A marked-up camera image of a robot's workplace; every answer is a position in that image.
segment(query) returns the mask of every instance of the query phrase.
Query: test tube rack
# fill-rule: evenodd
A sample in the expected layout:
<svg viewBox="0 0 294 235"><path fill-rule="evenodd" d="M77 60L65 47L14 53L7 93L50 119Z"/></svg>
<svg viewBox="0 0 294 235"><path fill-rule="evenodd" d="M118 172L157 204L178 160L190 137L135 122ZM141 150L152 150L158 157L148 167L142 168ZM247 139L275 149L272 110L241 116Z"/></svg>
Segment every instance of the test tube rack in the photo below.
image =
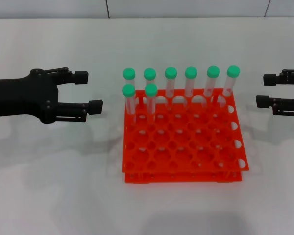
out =
<svg viewBox="0 0 294 235"><path fill-rule="evenodd" d="M236 182L248 170L243 138L233 93L218 97L215 88L210 98L192 102L204 89L194 89L184 97L175 89L174 97L156 103L154 117L145 104L145 91L136 90L136 114L124 114L123 173L126 183L153 182ZM158 90L157 100L165 96ZM183 96L183 102L174 98Z"/></svg>

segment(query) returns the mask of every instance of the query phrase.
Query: test tube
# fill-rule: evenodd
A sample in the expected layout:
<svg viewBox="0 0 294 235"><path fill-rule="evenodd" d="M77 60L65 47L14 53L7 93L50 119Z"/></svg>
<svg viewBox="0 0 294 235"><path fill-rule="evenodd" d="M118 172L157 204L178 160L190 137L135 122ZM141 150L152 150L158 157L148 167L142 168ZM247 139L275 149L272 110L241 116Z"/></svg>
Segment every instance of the test tube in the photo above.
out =
<svg viewBox="0 0 294 235"><path fill-rule="evenodd" d="M147 98L147 112L151 115L156 112L156 95L158 88L155 84L148 84L145 87L145 94Z"/></svg>
<svg viewBox="0 0 294 235"><path fill-rule="evenodd" d="M233 91L236 78L240 75L240 68L236 65L231 65L227 69L226 74L227 74L227 78L226 78L225 86L222 91L222 95L224 97L229 97Z"/></svg>
<svg viewBox="0 0 294 235"><path fill-rule="evenodd" d="M126 68L123 70L123 77L127 84L135 86L135 70L133 68Z"/></svg>
<svg viewBox="0 0 294 235"><path fill-rule="evenodd" d="M216 84L216 78L219 77L220 69L212 65L207 70L207 82L206 87L204 90L204 96L210 97L212 95L212 92L214 90L215 84Z"/></svg>
<svg viewBox="0 0 294 235"><path fill-rule="evenodd" d="M125 96L125 106L127 113L135 114L135 87L131 84L123 86L123 95Z"/></svg>
<svg viewBox="0 0 294 235"><path fill-rule="evenodd" d="M153 68L145 69L144 78L146 79L146 85L155 84L156 70Z"/></svg>
<svg viewBox="0 0 294 235"><path fill-rule="evenodd" d="M166 84L166 97L172 98L174 96L174 86L175 86L175 78L177 76L177 71L175 67L167 67L165 76L167 78Z"/></svg>
<svg viewBox="0 0 294 235"><path fill-rule="evenodd" d="M185 84L185 97L192 97L194 90L194 82L197 77L197 69L193 66L187 67L185 70L186 84Z"/></svg>

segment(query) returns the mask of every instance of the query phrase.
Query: rack hole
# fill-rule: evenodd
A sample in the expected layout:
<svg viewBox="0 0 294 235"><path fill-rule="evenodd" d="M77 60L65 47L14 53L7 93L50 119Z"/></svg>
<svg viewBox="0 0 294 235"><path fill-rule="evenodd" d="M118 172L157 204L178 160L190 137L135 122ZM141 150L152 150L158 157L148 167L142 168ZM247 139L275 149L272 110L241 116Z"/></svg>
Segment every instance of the rack hole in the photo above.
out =
<svg viewBox="0 0 294 235"><path fill-rule="evenodd" d="M188 140L191 139L190 134L187 131L182 129L176 130L174 137L180 143L187 142Z"/></svg>
<svg viewBox="0 0 294 235"><path fill-rule="evenodd" d="M170 149L176 149L176 143L173 142L173 141L170 141L170 142L169 142L169 148L170 148Z"/></svg>
<svg viewBox="0 0 294 235"><path fill-rule="evenodd" d="M145 114L137 114L136 115L137 124L147 124L147 117Z"/></svg>
<svg viewBox="0 0 294 235"><path fill-rule="evenodd" d="M195 129L195 124L194 123L188 123L187 124L187 128L190 130L190 131L193 131Z"/></svg>
<svg viewBox="0 0 294 235"><path fill-rule="evenodd" d="M224 167L224 164L223 164L223 162L214 162L214 166L215 166L215 168L217 168L217 169L222 169L223 167Z"/></svg>
<svg viewBox="0 0 294 235"><path fill-rule="evenodd" d="M167 104L168 101L164 96L157 96L156 97L156 103L157 104Z"/></svg>
<svg viewBox="0 0 294 235"><path fill-rule="evenodd" d="M125 128L127 131L134 131L135 130L135 127L132 126L132 125L129 125L129 126L126 126Z"/></svg>
<svg viewBox="0 0 294 235"><path fill-rule="evenodd" d="M169 120L168 116L163 113L156 114L156 116L155 116L155 123L156 124L163 125L163 124L168 123L168 120Z"/></svg>
<svg viewBox="0 0 294 235"><path fill-rule="evenodd" d="M236 130L239 126L237 125L236 122L231 122L231 128L232 130Z"/></svg>
<svg viewBox="0 0 294 235"><path fill-rule="evenodd" d="M184 125L188 122L188 118L186 114L176 113L173 116L173 120L176 124Z"/></svg>
<svg viewBox="0 0 294 235"><path fill-rule="evenodd" d="M221 129L216 130L216 137L218 140L221 141L230 141L232 139L231 137L231 131L229 129Z"/></svg>
<svg viewBox="0 0 294 235"><path fill-rule="evenodd" d="M149 158L148 151L146 151L146 149L143 150L142 148L138 149L133 156L133 160L137 162L145 162L148 160L148 158Z"/></svg>
<svg viewBox="0 0 294 235"><path fill-rule="evenodd" d="M166 162L170 159L170 152L166 148L158 148L154 157L157 161Z"/></svg>
<svg viewBox="0 0 294 235"><path fill-rule="evenodd" d="M192 155L190 154L187 148L181 147L176 151L176 158L183 161L190 161L192 159Z"/></svg>
<svg viewBox="0 0 294 235"><path fill-rule="evenodd" d="M206 143L211 140L211 133L206 129L197 129L195 132L195 138L199 143Z"/></svg>
<svg viewBox="0 0 294 235"><path fill-rule="evenodd" d="M220 149L219 156L225 161L232 161L236 158L235 153L228 147Z"/></svg>
<svg viewBox="0 0 294 235"><path fill-rule="evenodd" d="M193 169L199 169L201 167L201 164L196 161L192 161L191 166Z"/></svg>
<svg viewBox="0 0 294 235"><path fill-rule="evenodd" d="M155 125L149 125L148 130L149 131L154 131L156 129Z"/></svg>
<svg viewBox="0 0 294 235"><path fill-rule="evenodd" d="M155 162L149 162L147 164L148 170L155 170L156 169L156 163Z"/></svg>
<svg viewBox="0 0 294 235"><path fill-rule="evenodd" d="M240 169L243 169L246 167L246 162L243 159L239 159L239 165L240 165Z"/></svg>
<svg viewBox="0 0 294 235"><path fill-rule="evenodd" d="M192 102L192 104L200 103L202 106L204 106L207 103L206 99L201 95L195 95L192 98L191 102Z"/></svg>
<svg viewBox="0 0 294 235"><path fill-rule="evenodd" d="M153 138L154 138L154 140L157 143L165 143L165 142L167 142L170 139L170 136L169 136L169 134L168 134L167 131L165 131L165 130L158 130L154 134Z"/></svg>
<svg viewBox="0 0 294 235"><path fill-rule="evenodd" d="M153 150L155 147L156 147L156 144L155 144L154 142L150 142L150 143L147 145L147 148L150 149L150 150Z"/></svg>
<svg viewBox="0 0 294 235"><path fill-rule="evenodd" d="M127 150L132 150L135 147L135 144L133 142L129 142L125 145L125 148Z"/></svg>
<svg viewBox="0 0 294 235"><path fill-rule="evenodd" d="M184 104L187 100L183 96L176 96L173 98L173 103Z"/></svg>
<svg viewBox="0 0 294 235"><path fill-rule="evenodd" d="M208 147L198 149L197 157L201 162L210 162L214 158L214 153Z"/></svg>
<svg viewBox="0 0 294 235"><path fill-rule="evenodd" d="M194 141L191 141L189 146L190 146L190 148L195 149L196 148L196 143Z"/></svg>
<svg viewBox="0 0 294 235"><path fill-rule="evenodd" d="M199 124L207 124L209 121L208 116L204 113L194 114L193 117L194 117L194 121Z"/></svg>
<svg viewBox="0 0 294 235"><path fill-rule="evenodd" d="M211 146L212 148L216 148L216 149L220 149L220 148L221 148L221 144L220 144L220 142L219 142L218 140L214 140L214 141L212 141L212 142L210 143L210 146Z"/></svg>
<svg viewBox="0 0 294 235"><path fill-rule="evenodd" d="M170 162L169 164L169 169L170 170L177 170L178 165L176 164L176 162Z"/></svg>
<svg viewBox="0 0 294 235"><path fill-rule="evenodd" d="M134 169L134 163L133 162L126 162L124 165L124 168L126 170L133 170Z"/></svg>
<svg viewBox="0 0 294 235"><path fill-rule="evenodd" d="M234 107L232 106L232 105L228 105L227 106L227 108L228 108L228 110L229 110L229 113L232 113L232 112L234 112Z"/></svg>
<svg viewBox="0 0 294 235"><path fill-rule="evenodd" d="M137 143L146 143L149 139L149 136L145 130L139 130L135 133L134 139Z"/></svg>
<svg viewBox="0 0 294 235"><path fill-rule="evenodd" d="M239 140L234 140L235 147L240 148L242 146L242 143Z"/></svg>
<svg viewBox="0 0 294 235"><path fill-rule="evenodd" d="M173 124L169 124L169 125L168 125L168 130L169 130L169 131L173 131L173 130L174 130L174 126L173 126Z"/></svg>

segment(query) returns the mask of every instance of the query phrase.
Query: clear plastic tube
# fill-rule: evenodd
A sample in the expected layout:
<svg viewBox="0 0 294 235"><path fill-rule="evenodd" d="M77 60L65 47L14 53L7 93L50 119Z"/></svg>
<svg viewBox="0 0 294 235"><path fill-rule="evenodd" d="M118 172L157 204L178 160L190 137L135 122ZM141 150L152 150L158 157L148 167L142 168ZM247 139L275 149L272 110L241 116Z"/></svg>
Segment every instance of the clear plastic tube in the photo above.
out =
<svg viewBox="0 0 294 235"><path fill-rule="evenodd" d="M149 114L155 114L156 112L156 97L147 96L147 112Z"/></svg>
<svg viewBox="0 0 294 235"><path fill-rule="evenodd" d="M135 114L135 97L126 97L125 106L128 114Z"/></svg>
<svg viewBox="0 0 294 235"><path fill-rule="evenodd" d="M172 98L174 96L175 79L167 79L166 97Z"/></svg>
<svg viewBox="0 0 294 235"><path fill-rule="evenodd" d="M220 101L221 106L226 105L226 99L224 97L231 96L236 79L240 75L240 68L236 65L231 65L227 69L226 74L227 74L227 78L226 78L225 85L222 91L223 97L221 97L221 101Z"/></svg>
<svg viewBox="0 0 294 235"><path fill-rule="evenodd" d="M205 87L205 90L204 90L204 96L205 97L210 97L212 95L215 84L216 84L216 79L215 78L207 77L206 87Z"/></svg>
<svg viewBox="0 0 294 235"><path fill-rule="evenodd" d="M125 83L126 84L130 84L132 86L135 86L135 80L134 79L132 79L132 80L125 80Z"/></svg>
<svg viewBox="0 0 294 235"><path fill-rule="evenodd" d="M236 82L236 78L227 76L226 82L222 91L222 95L224 97L231 96L235 82Z"/></svg>
<svg viewBox="0 0 294 235"><path fill-rule="evenodd" d="M135 87L131 84L123 86L123 95L125 97L126 111L130 115L135 114L136 102L135 102Z"/></svg>
<svg viewBox="0 0 294 235"><path fill-rule="evenodd" d="M146 86L149 85L149 84L155 84L155 79L153 79L153 80L147 80L146 79Z"/></svg>
<svg viewBox="0 0 294 235"><path fill-rule="evenodd" d="M175 67L166 68L166 71L165 71L165 77L167 78L166 98L172 98L174 96L176 76L177 76L177 70Z"/></svg>
<svg viewBox="0 0 294 235"><path fill-rule="evenodd" d="M185 84L185 97L192 97L193 96L193 90L194 90L194 79L186 79L186 84Z"/></svg>
<svg viewBox="0 0 294 235"><path fill-rule="evenodd" d="M186 84L185 84L185 97L192 97L194 90L194 82L197 77L197 69L193 66L187 67L185 70Z"/></svg>
<svg viewBox="0 0 294 235"><path fill-rule="evenodd" d="M145 94L147 99L147 112L150 115L156 112L156 96L158 93L158 88L154 84L149 84L145 87Z"/></svg>
<svg viewBox="0 0 294 235"><path fill-rule="evenodd" d="M204 96L210 97L212 95L212 92L214 90L216 79L220 74L220 69L218 66L212 65L207 70L207 81L206 81L206 87L204 90Z"/></svg>

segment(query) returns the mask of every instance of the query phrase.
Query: white table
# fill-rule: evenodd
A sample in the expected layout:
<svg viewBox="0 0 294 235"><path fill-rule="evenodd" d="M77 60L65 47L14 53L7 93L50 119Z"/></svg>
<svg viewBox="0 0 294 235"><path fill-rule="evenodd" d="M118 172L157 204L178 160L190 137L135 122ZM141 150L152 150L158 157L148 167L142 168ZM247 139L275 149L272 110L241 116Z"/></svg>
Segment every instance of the white table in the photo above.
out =
<svg viewBox="0 0 294 235"><path fill-rule="evenodd" d="M250 171L239 183L125 184L122 70L241 67L234 93ZM0 20L0 79L32 68L88 71L88 85L62 85L61 102L103 99L86 123L43 125L0 117L0 235L294 234L294 117L257 109L264 73L294 69L294 18Z"/></svg>

